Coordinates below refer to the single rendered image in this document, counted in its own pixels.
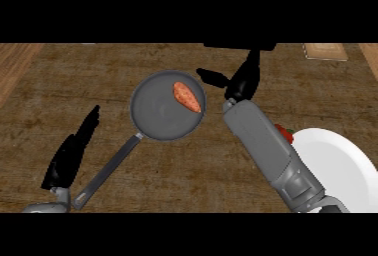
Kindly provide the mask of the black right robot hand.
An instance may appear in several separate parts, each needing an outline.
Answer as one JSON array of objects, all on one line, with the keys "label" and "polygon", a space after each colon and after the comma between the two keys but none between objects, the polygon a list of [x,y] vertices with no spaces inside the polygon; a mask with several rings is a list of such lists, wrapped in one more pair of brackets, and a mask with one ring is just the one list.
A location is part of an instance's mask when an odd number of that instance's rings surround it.
[{"label": "black right robot hand", "polygon": [[222,73],[198,68],[197,73],[209,85],[225,88],[225,99],[237,102],[250,100],[260,83],[260,51],[251,50],[232,78]]}]

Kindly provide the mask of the white plate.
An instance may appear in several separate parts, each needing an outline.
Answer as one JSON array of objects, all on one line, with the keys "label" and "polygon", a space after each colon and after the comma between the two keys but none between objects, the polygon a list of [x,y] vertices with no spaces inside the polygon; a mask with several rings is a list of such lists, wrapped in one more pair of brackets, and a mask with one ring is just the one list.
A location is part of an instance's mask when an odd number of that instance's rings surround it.
[{"label": "white plate", "polygon": [[378,213],[378,170],[338,133],[307,128],[294,133],[293,147],[325,187],[352,213]]}]

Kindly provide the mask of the red tomato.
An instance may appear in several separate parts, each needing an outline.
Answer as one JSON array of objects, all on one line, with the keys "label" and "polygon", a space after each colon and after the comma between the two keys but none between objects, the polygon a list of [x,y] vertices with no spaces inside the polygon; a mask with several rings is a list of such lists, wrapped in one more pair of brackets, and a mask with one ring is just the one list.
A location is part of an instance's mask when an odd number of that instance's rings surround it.
[{"label": "red tomato", "polygon": [[291,129],[287,129],[285,127],[282,127],[279,124],[276,124],[275,127],[279,130],[288,143],[293,143],[294,142],[294,131]]}]

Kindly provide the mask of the grey frying pan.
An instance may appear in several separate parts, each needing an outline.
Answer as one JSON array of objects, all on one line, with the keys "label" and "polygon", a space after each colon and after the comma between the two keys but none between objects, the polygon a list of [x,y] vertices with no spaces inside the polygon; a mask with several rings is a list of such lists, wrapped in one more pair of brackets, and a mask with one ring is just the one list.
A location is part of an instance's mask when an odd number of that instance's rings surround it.
[{"label": "grey frying pan", "polygon": [[[175,99],[173,85],[183,82],[192,90],[201,105],[201,112],[192,112]],[[154,73],[138,85],[130,98],[130,119],[138,133],[130,137],[110,162],[73,200],[73,206],[82,210],[96,190],[120,166],[127,155],[144,138],[170,142],[198,127],[207,107],[204,88],[191,74],[178,70]]]}]

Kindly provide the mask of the orange sweet potato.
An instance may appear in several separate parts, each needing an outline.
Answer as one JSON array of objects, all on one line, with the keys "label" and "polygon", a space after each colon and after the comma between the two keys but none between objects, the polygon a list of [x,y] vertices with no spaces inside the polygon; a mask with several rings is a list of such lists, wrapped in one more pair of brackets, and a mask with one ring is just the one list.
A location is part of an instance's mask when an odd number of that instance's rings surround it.
[{"label": "orange sweet potato", "polygon": [[200,100],[189,86],[183,82],[173,84],[173,95],[176,101],[195,113],[201,112]]}]

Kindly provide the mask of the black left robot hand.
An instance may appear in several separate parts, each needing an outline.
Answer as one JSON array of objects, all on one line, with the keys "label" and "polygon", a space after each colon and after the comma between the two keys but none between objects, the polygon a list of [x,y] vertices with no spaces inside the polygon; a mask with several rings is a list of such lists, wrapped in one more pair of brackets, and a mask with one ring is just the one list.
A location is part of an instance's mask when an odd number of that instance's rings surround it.
[{"label": "black left robot hand", "polygon": [[99,125],[99,109],[101,107],[95,106],[84,118],[77,133],[71,134],[61,144],[42,183],[42,188],[46,190],[51,190],[53,187],[70,188],[73,185],[84,150]]}]

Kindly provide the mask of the pale wooden board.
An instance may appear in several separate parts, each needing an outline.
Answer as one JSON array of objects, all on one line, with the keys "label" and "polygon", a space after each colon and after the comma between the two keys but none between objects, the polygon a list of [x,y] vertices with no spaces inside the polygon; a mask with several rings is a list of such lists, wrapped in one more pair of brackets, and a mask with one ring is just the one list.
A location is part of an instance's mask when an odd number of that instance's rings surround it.
[{"label": "pale wooden board", "polygon": [[307,59],[347,61],[349,56],[341,43],[304,43]]}]

